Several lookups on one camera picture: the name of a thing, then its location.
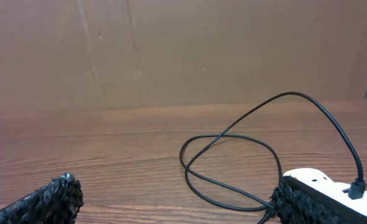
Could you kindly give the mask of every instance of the wooden table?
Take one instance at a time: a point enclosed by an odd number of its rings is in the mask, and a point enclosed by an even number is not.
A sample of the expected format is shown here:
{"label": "wooden table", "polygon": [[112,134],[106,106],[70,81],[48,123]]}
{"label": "wooden table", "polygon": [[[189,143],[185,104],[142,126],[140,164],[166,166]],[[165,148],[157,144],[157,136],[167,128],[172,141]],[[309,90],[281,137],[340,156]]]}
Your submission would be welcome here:
{"label": "wooden table", "polygon": [[[322,104],[356,147],[367,182],[367,100]],[[225,210],[192,193],[178,159],[188,138],[219,133],[255,105],[0,115],[0,208],[52,177],[71,172],[84,192],[77,223],[256,223],[263,212]],[[350,183],[356,177],[355,162],[339,134],[309,102],[278,100],[243,120],[232,133],[272,146],[284,172],[313,167],[339,182]],[[207,142],[191,144],[186,161]],[[277,184],[271,153],[244,140],[220,142],[194,163],[193,170],[267,200]],[[191,180],[215,200],[258,205]]]}

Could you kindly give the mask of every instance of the black mesh cover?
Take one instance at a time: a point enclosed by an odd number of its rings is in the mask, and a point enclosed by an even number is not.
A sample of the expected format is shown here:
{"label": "black mesh cover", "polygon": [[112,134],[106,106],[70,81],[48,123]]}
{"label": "black mesh cover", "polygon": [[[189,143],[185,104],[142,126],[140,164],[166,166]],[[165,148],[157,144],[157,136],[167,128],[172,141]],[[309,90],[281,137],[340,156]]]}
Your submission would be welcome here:
{"label": "black mesh cover", "polygon": [[366,216],[292,177],[284,177],[271,198],[283,224],[367,224]]}
{"label": "black mesh cover", "polygon": [[0,210],[0,224],[73,224],[84,205],[80,181],[64,174]]}

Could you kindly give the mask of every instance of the cardboard wall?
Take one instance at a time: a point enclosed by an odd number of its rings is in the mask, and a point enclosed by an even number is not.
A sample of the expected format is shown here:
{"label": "cardboard wall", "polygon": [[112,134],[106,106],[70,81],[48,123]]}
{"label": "cardboard wall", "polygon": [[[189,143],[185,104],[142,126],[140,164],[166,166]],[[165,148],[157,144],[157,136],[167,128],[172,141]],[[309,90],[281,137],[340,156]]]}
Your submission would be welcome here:
{"label": "cardboard wall", "polygon": [[0,113],[366,87],[367,0],[0,0]]}

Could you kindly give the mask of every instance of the white plastic casing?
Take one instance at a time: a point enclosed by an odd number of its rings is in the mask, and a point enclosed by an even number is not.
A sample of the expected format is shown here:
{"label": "white plastic casing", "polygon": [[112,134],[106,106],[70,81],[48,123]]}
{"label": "white plastic casing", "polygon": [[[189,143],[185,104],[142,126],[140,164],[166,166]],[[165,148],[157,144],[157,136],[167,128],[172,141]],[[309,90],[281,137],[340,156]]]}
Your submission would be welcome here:
{"label": "white plastic casing", "polygon": [[348,208],[367,216],[367,191],[363,194],[363,198],[352,200],[348,196],[350,184],[335,183],[320,170],[312,168],[294,169],[284,173],[284,176],[287,175],[296,178]]}

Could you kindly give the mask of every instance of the cable connector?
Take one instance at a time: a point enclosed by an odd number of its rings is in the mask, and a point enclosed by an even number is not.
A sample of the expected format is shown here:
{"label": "cable connector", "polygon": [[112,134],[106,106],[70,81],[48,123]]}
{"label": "cable connector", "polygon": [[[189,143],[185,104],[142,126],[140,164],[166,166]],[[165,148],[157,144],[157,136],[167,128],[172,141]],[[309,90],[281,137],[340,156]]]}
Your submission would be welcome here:
{"label": "cable connector", "polygon": [[362,198],[365,190],[366,182],[364,180],[359,181],[358,178],[356,178],[355,182],[352,182],[351,184],[350,191],[348,192],[348,197],[352,200]]}
{"label": "cable connector", "polygon": [[257,222],[257,224],[264,224],[266,223],[271,217],[274,217],[276,215],[276,211],[274,209],[271,209],[271,208],[268,208],[266,211],[265,211],[265,215],[264,217],[259,221]]}

